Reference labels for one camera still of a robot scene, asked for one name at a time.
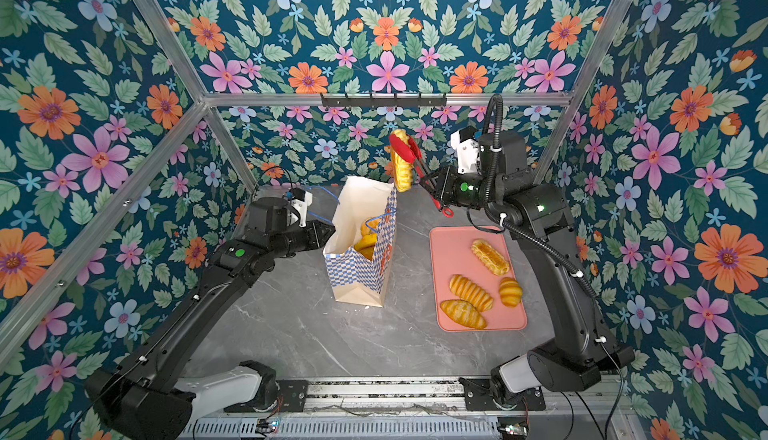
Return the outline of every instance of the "pastry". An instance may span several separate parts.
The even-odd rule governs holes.
[[[406,134],[406,131],[398,128],[394,131],[392,131],[392,134],[397,136],[400,140],[404,141],[406,145],[408,145],[408,134]],[[405,160],[403,160],[402,157],[397,155],[397,152],[395,152],[395,149],[392,149],[392,174],[395,178],[395,187],[397,187],[398,192],[405,192],[410,190],[411,184],[413,183],[413,165],[408,164]]]
[[[463,275],[451,277],[449,286],[456,297],[470,302],[479,312],[490,311],[493,307],[493,297]]]
[[[509,262],[483,239],[479,238],[472,243],[472,253],[475,253],[483,265],[494,275],[504,275],[509,272]]]
[[[504,277],[498,286],[498,294],[502,296],[502,303],[507,307],[516,307],[523,298],[523,289],[512,277]]]
[[[444,301],[440,302],[440,308],[451,320],[464,327],[482,330],[488,325],[480,312],[470,302]]]

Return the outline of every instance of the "gray marble table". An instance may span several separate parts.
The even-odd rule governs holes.
[[[340,187],[332,189],[336,193]],[[331,218],[330,195],[313,188],[310,210]],[[282,195],[267,189],[264,195]],[[487,223],[473,212],[477,223]],[[524,289],[528,325],[505,332],[445,332],[437,324],[429,231],[468,225],[463,210],[446,218],[415,187],[398,195],[392,277],[383,308],[334,300],[322,254],[279,261],[222,316],[187,365],[206,376],[254,359],[278,377],[477,376],[552,338],[541,289],[517,242],[506,236]]]

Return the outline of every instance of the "wire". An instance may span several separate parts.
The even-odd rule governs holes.
[[[581,403],[584,404],[585,407],[587,407],[587,412],[589,412],[589,416],[592,417],[592,422],[594,422],[594,426],[598,429],[598,434],[600,435],[600,438],[605,440],[605,436],[603,435],[602,431],[600,430],[600,424],[598,424],[598,420],[592,415],[592,410],[589,408],[589,405],[584,401],[583,398],[581,398],[581,395],[578,394],[578,392],[574,392],[577,397],[581,400]]]
[[[574,430],[574,404],[571,403],[571,399],[565,395],[564,392],[560,392],[563,394],[563,397],[565,397],[566,400],[568,400],[568,406],[571,407],[571,427],[568,429],[568,433],[565,434],[565,437],[563,437],[563,440],[568,440],[568,437],[571,436],[572,431]]]

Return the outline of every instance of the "checkered paper bag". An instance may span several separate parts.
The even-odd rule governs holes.
[[[348,177],[333,215],[336,233],[322,250],[326,258],[333,296],[338,302],[384,306],[392,249],[395,246],[397,191],[365,177]],[[353,246],[361,238],[360,225],[381,216],[373,260]]]

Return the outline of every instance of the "pink cutting board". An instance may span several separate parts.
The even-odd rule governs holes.
[[[459,325],[446,315],[440,308],[440,302],[458,299],[448,288],[451,277],[463,275],[477,283],[493,297],[493,308],[482,312],[488,326],[485,330],[522,330],[528,324],[523,304],[514,308],[505,306],[498,294],[498,284],[504,277],[514,277],[514,269],[510,262],[509,272],[496,276],[472,253],[472,243],[481,238],[490,243],[509,262],[505,235],[488,234],[474,227],[437,227],[429,232],[429,244],[432,249],[432,277],[435,280],[435,302],[437,306],[437,323],[447,332],[477,332]]]

